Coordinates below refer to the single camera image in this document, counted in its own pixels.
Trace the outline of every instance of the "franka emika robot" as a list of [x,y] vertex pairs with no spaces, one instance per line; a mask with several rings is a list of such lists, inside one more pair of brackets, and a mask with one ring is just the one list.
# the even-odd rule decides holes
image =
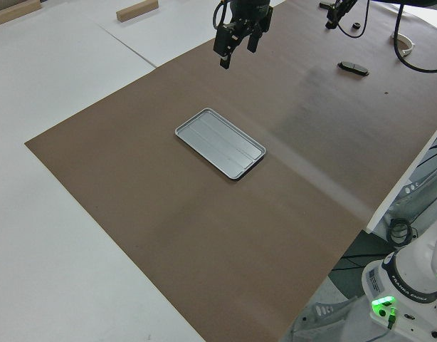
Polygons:
[[[330,4],[326,27],[340,27],[339,20],[356,2],[337,0]],[[401,5],[394,34],[394,50],[399,60],[415,71],[436,73],[437,69],[420,69],[408,64],[399,55],[396,38],[404,5],[427,7],[437,4],[437,0],[381,2]],[[228,4],[232,19],[225,24]],[[216,23],[220,8],[221,18]],[[231,54],[247,36],[247,49],[256,52],[259,39],[269,30],[272,12],[270,0],[221,0],[213,22],[217,30],[214,51],[220,55],[222,67],[229,68]],[[370,316],[375,322],[414,342],[437,341],[437,222],[412,243],[384,260],[368,264],[362,273],[362,286],[371,306]]]

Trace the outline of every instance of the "green light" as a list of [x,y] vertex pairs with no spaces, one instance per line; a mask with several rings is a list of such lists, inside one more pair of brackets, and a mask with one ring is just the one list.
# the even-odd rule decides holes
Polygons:
[[389,305],[390,303],[392,303],[394,301],[394,297],[392,296],[387,296],[384,298],[380,298],[380,299],[375,299],[374,301],[372,301],[372,306],[378,306],[378,305],[384,305],[386,304]]

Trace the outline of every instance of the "silver rectangular tray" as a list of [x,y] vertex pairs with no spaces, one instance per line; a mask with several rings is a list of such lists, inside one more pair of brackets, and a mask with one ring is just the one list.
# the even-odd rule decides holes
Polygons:
[[210,108],[174,132],[232,180],[242,177],[266,153],[261,144]]

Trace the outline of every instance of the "brown mat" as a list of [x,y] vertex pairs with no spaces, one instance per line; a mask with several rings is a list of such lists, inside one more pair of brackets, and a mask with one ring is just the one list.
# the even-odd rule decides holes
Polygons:
[[[373,6],[351,40],[286,2],[230,70],[205,43],[27,146],[208,342],[276,341],[437,128],[437,75],[396,61],[394,22]],[[404,26],[435,65],[437,31]],[[268,149],[238,182],[174,136],[205,107]]]

